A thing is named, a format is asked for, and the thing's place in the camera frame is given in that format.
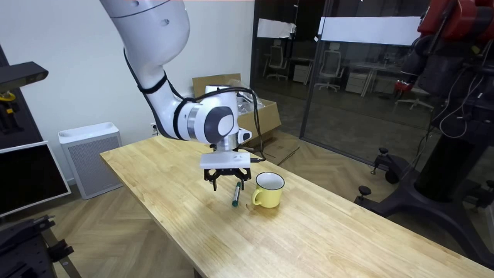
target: desk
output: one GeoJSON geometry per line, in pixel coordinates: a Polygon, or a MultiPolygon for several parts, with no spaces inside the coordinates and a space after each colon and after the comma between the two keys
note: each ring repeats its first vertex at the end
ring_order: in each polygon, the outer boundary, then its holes
{"type": "Polygon", "coordinates": [[[236,178],[203,180],[204,144],[153,137],[101,154],[204,278],[448,277],[494,272],[272,163],[286,181],[274,209],[250,203],[236,178]]]}
{"type": "Polygon", "coordinates": [[[382,63],[354,63],[350,64],[350,67],[353,68],[365,68],[369,69],[369,73],[366,78],[366,82],[364,84],[364,88],[362,89],[362,94],[361,96],[364,97],[366,96],[367,90],[369,89],[369,86],[372,88],[372,84],[375,81],[375,76],[378,71],[386,71],[386,72],[393,72],[393,73],[400,73],[401,72],[401,67],[397,65],[384,65],[382,63]]]}
{"type": "MultiPolygon", "coordinates": [[[[264,53],[263,56],[266,57],[266,63],[264,64],[264,71],[262,72],[262,77],[264,77],[266,75],[266,70],[268,69],[269,58],[271,57],[271,54],[264,53]]],[[[312,67],[314,65],[314,58],[292,56],[291,58],[289,58],[289,60],[295,61],[295,62],[308,62],[309,63],[309,70],[307,71],[307,76],[305,77],[305,82],[304,82],[304,85],[307,85],[307,83],[309,82],[310,72],[311,72],[312,67]]]]}

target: caster wheel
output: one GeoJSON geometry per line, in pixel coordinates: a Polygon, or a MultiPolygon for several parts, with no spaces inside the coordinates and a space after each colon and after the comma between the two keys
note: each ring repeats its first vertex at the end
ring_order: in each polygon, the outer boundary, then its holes
{"type": "Polygon", "coordinates": [[[384,175],[384,177],[392,185],[395,185],[395,184],[397,184],[400,181],[400,178],[398,177],[398,175],[395,174],[395,172],[393,172],[391,170],[389,170],[388,172],[386,172],[386,174],[384,175]]]}

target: herringbone wooden floor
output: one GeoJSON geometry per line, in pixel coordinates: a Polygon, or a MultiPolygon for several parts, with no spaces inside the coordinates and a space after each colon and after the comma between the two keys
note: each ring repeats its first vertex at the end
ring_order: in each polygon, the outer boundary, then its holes
{"type": "MultiPolygon", "coordinates": [[[[287,137],[286,140],[289,143],[298,139],[287,137]]],[[[394,185],[384,180],[382,171],[371,175],[370,166],[303,141],[297,153],[281,166],[351,201],[360,185],[371,187],[371,199],[376,201],[394,189],[394,185]]],[[[192,265],[124,187],[87,201],[77,196],[61,198],[7,220],[43,214],[56,216],[53,231],[73,246],[75,252],[70,258],[82,277],[193,277],[192,265]]],[[[483,212],[472,214],[472,219],[488,241],[483,212]]],[[[431,224],[406,215],[394,216],[392,220],[461,252],[451,237],[431,224]]],[[[67,277],[59,264],[55,264],[55,269],[59,277],[67,277]]]]}

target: green marker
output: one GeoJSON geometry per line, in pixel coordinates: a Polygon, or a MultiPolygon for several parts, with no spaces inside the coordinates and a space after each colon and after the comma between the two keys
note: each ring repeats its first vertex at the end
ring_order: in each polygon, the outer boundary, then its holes
{"type": "Polygon", "coordinates": [[[232,206],[234,206],[234,207],[239,206],[240,186],[242,186],[242,184],[240,182],[238,182],[237,187],[235,188],[235,193],[233,194],[232,206]]]}

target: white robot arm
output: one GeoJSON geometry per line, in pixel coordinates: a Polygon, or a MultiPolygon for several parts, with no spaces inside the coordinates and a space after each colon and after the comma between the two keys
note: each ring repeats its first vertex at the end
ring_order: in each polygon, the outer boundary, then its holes
{"type": "Polygon", "coordinates": [[[206,95],[183,99],[166,77],[163,65],[175,58],[189,38],[189,17],[181,0],[100,0],[124,45],[124,56],[162,135],[214,144],[201,157],[205,180],[220,175],[250,179],[250,155],[232,151],[252,137],[237,124],[237,93],[224,85],[207,86],[206,95]],[[209,170],[216,169],[214,174],[209,170]]]}

